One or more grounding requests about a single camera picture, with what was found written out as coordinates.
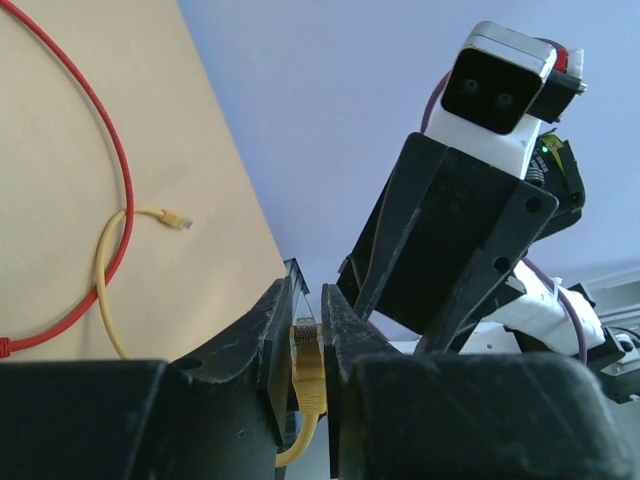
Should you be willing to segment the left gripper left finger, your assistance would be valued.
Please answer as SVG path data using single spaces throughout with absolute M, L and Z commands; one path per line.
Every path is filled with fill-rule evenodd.
M 293 287 L 174 362 L 1 367 L 5 479 L 271 479 L 290 383 Z

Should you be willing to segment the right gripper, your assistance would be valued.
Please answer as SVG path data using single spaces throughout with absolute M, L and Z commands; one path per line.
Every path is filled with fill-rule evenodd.
M 537 240 L 575 224 L 586 192 L 570 145 L 539 137 L 519 179 L 409 135 L 338 287 L 361 320 L 380 312 L 443 353 Z

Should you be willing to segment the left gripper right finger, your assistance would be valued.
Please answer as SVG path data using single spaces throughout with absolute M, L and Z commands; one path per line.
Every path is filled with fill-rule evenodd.
M 630 479 L 596 377 L 552 353 L 407 355 L 322 288 L 334 479 Z

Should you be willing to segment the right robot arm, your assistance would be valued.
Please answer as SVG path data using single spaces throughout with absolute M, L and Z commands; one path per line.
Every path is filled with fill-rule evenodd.
M 427 352 L 551 351 L 576 358 L 605 395 L 639 395 L 639 336 L 606 327 L 581 285 L 563 287 L 528 256 L 574 225 L 585 189 L 568 141 L 539 136 L 523 179 L 410 134 L 338 287 L 354 313 L 379 312 Z

